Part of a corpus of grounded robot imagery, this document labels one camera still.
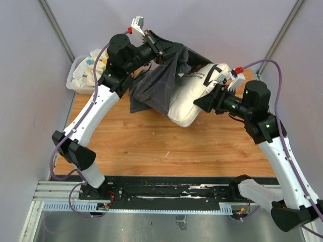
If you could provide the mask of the dark grey checked pillowcase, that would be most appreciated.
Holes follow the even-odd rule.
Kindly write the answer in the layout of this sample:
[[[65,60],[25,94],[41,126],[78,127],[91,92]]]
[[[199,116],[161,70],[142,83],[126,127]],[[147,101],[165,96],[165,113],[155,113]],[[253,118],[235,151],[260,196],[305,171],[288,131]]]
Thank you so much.
[[[129,88],[130,112],[148,109],[167,115],[171,95],[180,81],[180,74],[187,74],[201,64],[211,61],[184,46],[171,57],[133,82]]]

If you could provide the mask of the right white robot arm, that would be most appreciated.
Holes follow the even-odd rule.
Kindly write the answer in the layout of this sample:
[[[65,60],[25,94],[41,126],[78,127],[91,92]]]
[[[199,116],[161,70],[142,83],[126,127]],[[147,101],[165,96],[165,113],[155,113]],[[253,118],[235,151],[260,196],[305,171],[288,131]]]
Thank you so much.
[[[248,175],[230,181],[229,197],[257,203],[271,214],[276,226],[288,232],[311,223],[322,215],[322,199],[302,174],[282,123],[269,112],[271,92],[261,81],[248,81],[242,98],[229,87],[216,84],[207,95],[194,101],[205,112],[227,112],[243,120],[244,128],[270,162],[281,192],[258,184]]]

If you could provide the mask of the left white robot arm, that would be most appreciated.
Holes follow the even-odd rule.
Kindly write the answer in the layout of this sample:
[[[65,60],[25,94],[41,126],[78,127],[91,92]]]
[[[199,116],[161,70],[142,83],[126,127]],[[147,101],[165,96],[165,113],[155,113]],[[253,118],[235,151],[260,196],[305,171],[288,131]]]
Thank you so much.
[[[89,187],[96,199],[105,198],[108,187],[95,163],[96,153],[87,147],[93,132],[134,82],[132,74],[137,69],[151,61],[163,64],[182,48],[182,44],[146,30],[140,46],[134,46],[127,33],[116,34],[97,55],[100,57],[106,52],[108,59],[101,77],[93,76],[93,94],[74,121],[64,131],[55,131],[52,135],[56,146],[54,152],[76,168],[83,179],[82,184]]]

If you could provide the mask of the cream white pillow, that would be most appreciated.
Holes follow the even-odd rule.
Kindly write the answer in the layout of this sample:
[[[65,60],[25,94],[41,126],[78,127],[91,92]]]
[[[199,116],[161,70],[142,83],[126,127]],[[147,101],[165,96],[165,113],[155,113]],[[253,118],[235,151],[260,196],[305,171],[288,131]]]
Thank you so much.
[[[211,63],[198,65],[180,77],[171,94],[168,118],[182,128],[190,126],[201,111],[193,102],[228,80],[230,70],[227,64]]]

